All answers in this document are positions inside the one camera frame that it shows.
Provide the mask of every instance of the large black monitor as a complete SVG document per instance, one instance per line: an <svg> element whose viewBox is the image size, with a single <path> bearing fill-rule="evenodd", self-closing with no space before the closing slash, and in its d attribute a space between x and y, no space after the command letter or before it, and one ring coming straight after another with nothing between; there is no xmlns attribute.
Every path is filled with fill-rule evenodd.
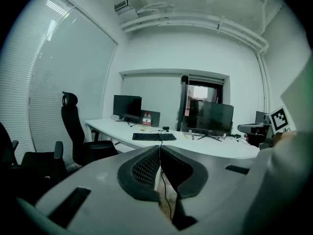
<svg viewBox="0 0 313 235"><path fill-rule="evenodd" d="M114 95L113 114L126 118L140 119L141 97Z"/></svg>
<svg viewBox="0 0 313 235"><path fill-rule="evenodd" d="M257 111L256 115L255 115L255 122L256 123L262 123L265 114L267 114L267 113L265 113L265 112L258 112Z"/></svg>
<svg viewBox="0 0 313 235"><path fill-rule="evenodd" d="M197 100L190 101L188 128L230 133L234 106Z"/></svg>

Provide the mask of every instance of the wooden floor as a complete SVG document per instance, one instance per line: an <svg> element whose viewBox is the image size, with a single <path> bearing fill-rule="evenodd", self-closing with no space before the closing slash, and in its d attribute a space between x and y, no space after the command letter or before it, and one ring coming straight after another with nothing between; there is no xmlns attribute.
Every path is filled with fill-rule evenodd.
<svg viewBox="0 0 313 235"><path fill-rule="evenodd" d="M170 203L171 209L172 209L172 218L174 215L174 210L175 210L175 206L176 206L176 198L177 198L177 193L175 192L175 190L173 189L173 187L171 186L170 182L168 181L168 179L166 178L165 174L163 173L163 178L166 184L166 198ZM162 180L162 178L160 177L160 182L158 184L158 188L157 188L158 193L160 194L160 208L162 210L162 212L165 214L165 216L168 219L170 218L170 208L168 206L168 203L165 200L165 187L164 187L164 182Z"/></svg>

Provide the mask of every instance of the keyboard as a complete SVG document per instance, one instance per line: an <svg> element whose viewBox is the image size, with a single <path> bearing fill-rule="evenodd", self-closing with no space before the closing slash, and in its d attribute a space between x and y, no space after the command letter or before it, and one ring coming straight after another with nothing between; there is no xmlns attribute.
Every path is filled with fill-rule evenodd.
<svg viewBox="0 0 313 235"><path fill-rule="evenodd" d="M142 141L171 141L176 140L173 134L148 134L148 133L134 133L133 140Z"/></svg>

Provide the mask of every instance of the plastic bottle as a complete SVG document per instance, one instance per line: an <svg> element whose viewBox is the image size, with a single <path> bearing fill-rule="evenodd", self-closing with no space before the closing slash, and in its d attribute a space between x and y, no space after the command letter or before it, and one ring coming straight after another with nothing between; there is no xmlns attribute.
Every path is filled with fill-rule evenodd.
<svg viewBox="0 0 313 235"><path fill-rule="evenodd" d="M147 125L147 113L145 112L145 114L143 115L143 118L142 118L142 125Z"/></svg>
<svg viewBox="0 0 313 235"><path fill-rule="evenodd" d="M148 117L147 117L147 125L151 125L151 113L149 112Z"/></svg>

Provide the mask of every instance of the black tripod stand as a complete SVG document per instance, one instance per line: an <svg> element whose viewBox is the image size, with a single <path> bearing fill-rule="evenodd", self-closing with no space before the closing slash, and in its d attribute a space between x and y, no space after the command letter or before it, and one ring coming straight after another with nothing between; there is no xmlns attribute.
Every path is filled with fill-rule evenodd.
<svg viewBox="0 0 313 235"><path fill-rule="evenodd" d="M217 139L217 138L215 138L215 137L213 137L213 136L208 135L208 133L207 133L207 132L206 132L206 134L205 134L204 136L202 136L202 137L201 137L201 138L199 138L198 140L203 139L203 138L205 138L205 137L212 138L212 139L215 139L215 140L217 140L217 141L222 142L222 140L219 140L219 139Z"/></svg>

